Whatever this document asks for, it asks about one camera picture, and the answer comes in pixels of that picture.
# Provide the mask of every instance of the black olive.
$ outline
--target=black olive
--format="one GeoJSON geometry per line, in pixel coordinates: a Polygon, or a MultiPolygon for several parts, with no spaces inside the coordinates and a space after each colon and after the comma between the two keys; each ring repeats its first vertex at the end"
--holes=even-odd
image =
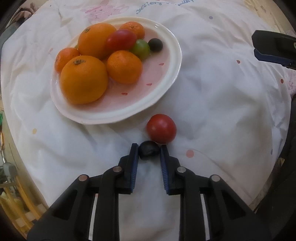
{"type": "Polygon", "coordinates": [[[148,160],[160,153],[159,146],[154,141],[144,141],[139,146],[139,157],[142,160],[148,160]]]}
{"type": "Polygon", "coordinates": [[[150,39],[148,42],[148,45],[150,47],[150,50],[152,52],[160,52],[163,48],[163,43],[160,39],[154,38],[150,39]]]}

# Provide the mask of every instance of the small orange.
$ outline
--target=small orange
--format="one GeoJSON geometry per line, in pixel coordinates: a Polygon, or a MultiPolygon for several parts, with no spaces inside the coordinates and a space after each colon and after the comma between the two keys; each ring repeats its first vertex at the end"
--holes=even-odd
{"type": "Polygon", "coordinates": [[[108,23],[97,23],[87,27],[78,38],[78,50],[81,55],[103,59],[111,54],[106,48],[106,40],[116,28],[108,23]]]}
{"type": "Polygon", "coordinates": [[[79,56],[80,53],[76,48],[65,48],[59,51],[57,54],[56,60],[54,62],[54,69],[58,74],[61,74],[63,67],[68,63],[72,58],[79,56]]]}
{"type": "Polygon", "coordinates": [[[107,60],[107,72],[115,81],[122,84],[137,82],[142,74],[142,62],[133,53],[119,50],[107,60]]]}
{"type": "Polygon", "coordinates": [[[87,104],[100,98],[108,87],[105,65],[92,56],[78,56],[63,68],[59,85],[71,104],[87,104]]]}
{"type": "Polygon", "coordinates": [[[145,29],[144,27],[137,22],[130,21],[127,23],[124,23],[120,26],[119,29],[128,29],[134,32],[137,35],[137,39],[143,39],[145,37],[145,29]]]}

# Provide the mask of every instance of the red tomato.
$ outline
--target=red tomato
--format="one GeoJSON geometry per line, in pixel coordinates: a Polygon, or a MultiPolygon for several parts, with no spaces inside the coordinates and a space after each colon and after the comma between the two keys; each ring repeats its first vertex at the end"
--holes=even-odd
{"type": "Polygon", "coordinates": [[[110,34],[106,41],[106,47],[112,51],[129,50],[137,41],[137,36],[127,29],[117,30],[110,34]]]}
{"type": "Polygon", "coordinates": [[[160,144],[171,142],[177,134],[176,124],[164,114],[152,116],[146,125],[146,130],[151,140],[160,144]]]}

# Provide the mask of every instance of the white tablecloth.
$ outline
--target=white tablecloth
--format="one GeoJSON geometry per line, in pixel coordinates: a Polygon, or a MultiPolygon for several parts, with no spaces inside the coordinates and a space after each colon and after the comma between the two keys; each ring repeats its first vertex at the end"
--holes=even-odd
{"type": "MultiPolygon", "coordinates": [[[[220,175],[249,204],[284,145],[291,101],[291,70],[254,57],[256,29],[270,27],[239,0],[46,2],[5,43],[1,87],[15,144],[47,203],[80,174],[115,166],[133,142],[148,139],[150,117],[164,113],[178,128],[170,154],[198,175],[220,175]],[[122,16],[171,30],[183,53],[180,74],[157,104],[125,121],[77,124],[50,97],[55,57],[90,24],[122,16]]],[[[120,196],[121,239],[175,239],[178,216],[179,199],[165,194],[159,161],[141,161],[134,193],[120,196]]]]}

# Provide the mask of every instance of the white plate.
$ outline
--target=white plate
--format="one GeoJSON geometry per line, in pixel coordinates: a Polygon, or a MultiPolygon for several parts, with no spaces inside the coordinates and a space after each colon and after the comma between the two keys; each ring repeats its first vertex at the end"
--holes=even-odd
{"type": "MultiPolygon", "coordinates": [[[[53,71],[50,95],[62,115],[81,124],[118,122],[154,105],[175,82],[182,62],[176,37],[165,26],[145,18],[123,17],[104,22],[118,29],[129,21],[143,25],[146,41],[154,37],[161,39],[163,50],[143,62],[143,73],[136,84],[122,85],[110,80],[106,93],[99,100],[85,105],[67,103],[59,87],[58,74],[53,71]]],[[[74,47],[78,37],[72,39],[68,47],[74,47]]]]}

